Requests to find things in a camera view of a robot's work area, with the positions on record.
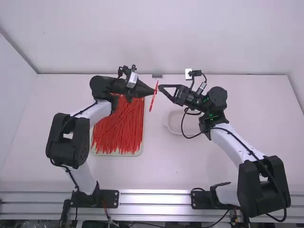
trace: bundle of red zip ties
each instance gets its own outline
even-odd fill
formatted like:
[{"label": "bundle of red zip ties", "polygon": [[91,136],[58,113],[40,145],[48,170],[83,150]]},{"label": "bundle of red zip ties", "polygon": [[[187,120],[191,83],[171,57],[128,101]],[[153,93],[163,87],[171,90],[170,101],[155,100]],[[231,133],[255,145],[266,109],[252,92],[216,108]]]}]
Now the bundle of red zip ties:
[{"label": "bundle of red zip ties", "polygon": [[103,118],[93,129],[91,148],[96,154],[111,154],[118,150],[120,154],[134,154],[139,151],[143,141],[144,98],[134,98],[128,103],[119,95],[117,110]]}]

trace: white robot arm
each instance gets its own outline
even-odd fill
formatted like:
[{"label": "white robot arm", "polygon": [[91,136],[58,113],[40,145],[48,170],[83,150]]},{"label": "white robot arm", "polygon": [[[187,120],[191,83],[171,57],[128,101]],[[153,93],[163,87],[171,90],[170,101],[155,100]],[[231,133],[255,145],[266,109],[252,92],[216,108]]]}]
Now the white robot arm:
[{"label": "white robot arm", "polygon": [[[173,103],[187,106],[182,123],[189,109],[199,111],[198,114],[203,113],[203,116],[199,117],[199,134],[192,137],[185,136],[182,123],[181,132],[187,139],[205,134],[229,156],[238,167],[239,173],[237,186],[226,182],[211,186],[208,192],[194,192],[193,189],[192,208],[227,209],[239,206],[243,213],[251,218],[284,209],[283,219],[277,219],[284,221],[286,208],[290,207],[291,201],[283,162],[277,156],[265,156],[235,132],[224,114],[227,108],[225,89],[216,86],[206,95],[202,95],[207,85],[205,77],[205,82],[198,90],[192,91],[194,77],[201,75],[205,77],[201,70],[186,69],[186,80],[193,80],[190,88],[184,85],[159,85],[158,89]],[[165,88],[175,88],[174,95],[170,95]],[[260,175],[266,177],[267,181],[261,181]]]},{"label": "white robot arm", "polygon": [[127,101],[154,94],[154,89],[138,79],[136,66],[119,67],[118,78],[94,76],[90,81],[95,102],[89,107],[71,114],[58,113],[51,125],[46,156],[55,166],[65,169],[75,185],[71,199],[63,205],[60,226],[65,227],[70,207],[117,208],[118,190],[101,190],[86,162],[90,149],[89,130],[98,121],[109,116],[118,105],[118,97],[125,95]]}]

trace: white tabletop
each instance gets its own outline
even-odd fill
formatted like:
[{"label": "white tabletop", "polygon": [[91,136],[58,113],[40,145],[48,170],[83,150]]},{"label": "white tabletop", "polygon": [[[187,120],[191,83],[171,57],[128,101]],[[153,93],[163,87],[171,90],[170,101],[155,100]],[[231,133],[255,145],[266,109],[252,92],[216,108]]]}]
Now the white tabletop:
[{"label": "white tabletop", "polygon": [[[45,155],[54,114],[69,113],[93,102],[92,75],[39,75],[0,174],[1,181],[67,183],[68,177]],[[304,117],[287,76],[210,75],[208,91],[228,91],[226,117],[234,129],[266,155],[279,156],[289,184],[304,184]],[[155,87],[151,75],[140,76]],[[196,88],[203,78],[197,78]],[[164,75],[159,84],[184,84],[183,75]],[[192,140],[162,125],[172,104],[158,93],[149,113],[146,98],[143,153],[138,157],[94,156],[88,163],[101,188],[192,189],[220,182],[237,182],[238,170],[228,156],[204,135]]]}]

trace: wooden board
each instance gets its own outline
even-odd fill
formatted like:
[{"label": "wooden board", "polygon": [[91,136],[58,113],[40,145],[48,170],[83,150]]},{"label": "wooden board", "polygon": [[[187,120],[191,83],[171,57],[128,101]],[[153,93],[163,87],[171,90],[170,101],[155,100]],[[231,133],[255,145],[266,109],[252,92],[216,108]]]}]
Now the wooden board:
[{"label": "wooden board", "polygon": [[141,143],[141,146],[139,148],[139,150],[135,151],[134,153],[132,152],[126,152],[126,153],[121,153],[119,148],[117,148],[115,151],[112,151],[111,153],[102,153],[102,152],[99,152],[97,153],[96,151],[96,146],[93,145],[92,146],[92,143],[93,143],[93,128],[90,129],[90,141],[91,141],[91,147],[90,147],[90,152],[93,154],[93,155],[97,155],[97,156],[113,156],[113,155],[116,155],[116,156],[139,156],[142,154],[143,152],[143,137],[144,137],[144,134],[142,133],[142,143]]}]

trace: metal extrusion frame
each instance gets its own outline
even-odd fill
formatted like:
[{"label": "metal extrusion frame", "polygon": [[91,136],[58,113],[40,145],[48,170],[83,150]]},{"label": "metal extrusion frame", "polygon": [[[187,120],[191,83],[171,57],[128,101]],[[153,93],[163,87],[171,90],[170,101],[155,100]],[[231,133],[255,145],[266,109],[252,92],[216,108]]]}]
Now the metal extrusion frame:
[{"label": "metal extrusion frame", "polygon": [[[190,190],[119,190],[117,209],[108,209],[110,216],[118,221],[217,221],[225,210],[193,210]],[[63,202],[71,197],[69,191],[5,191],[0,190],[0,219],[53,219],[59,220]],[[288,223],[304,223],[304,194],[292,194],[292,205],[287,209]],[[75,208],[68,214],[75,218]],[[272,215],[281,218],[283,210]],[[230,222],[233,211],[222,220]],[[242,214],[237,211],[239,221]],[[79,208],[78,220],[107,220],[104,209]],[[266,215],[251,218],[251,222],[275,222]]]}]

